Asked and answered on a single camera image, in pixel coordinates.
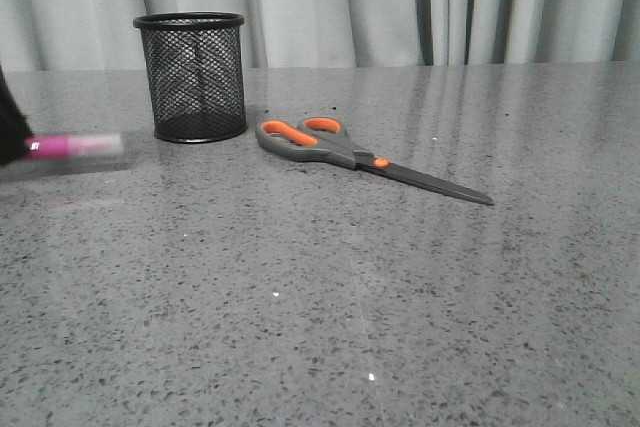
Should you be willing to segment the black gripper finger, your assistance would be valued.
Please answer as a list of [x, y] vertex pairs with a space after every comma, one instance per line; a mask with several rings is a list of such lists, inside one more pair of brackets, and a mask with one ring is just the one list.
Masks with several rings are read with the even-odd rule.
[[27, 120], [0, 72], [0, 164], [6, 166], [25, 157], [29, 152], [27, 139], [30, 137]]

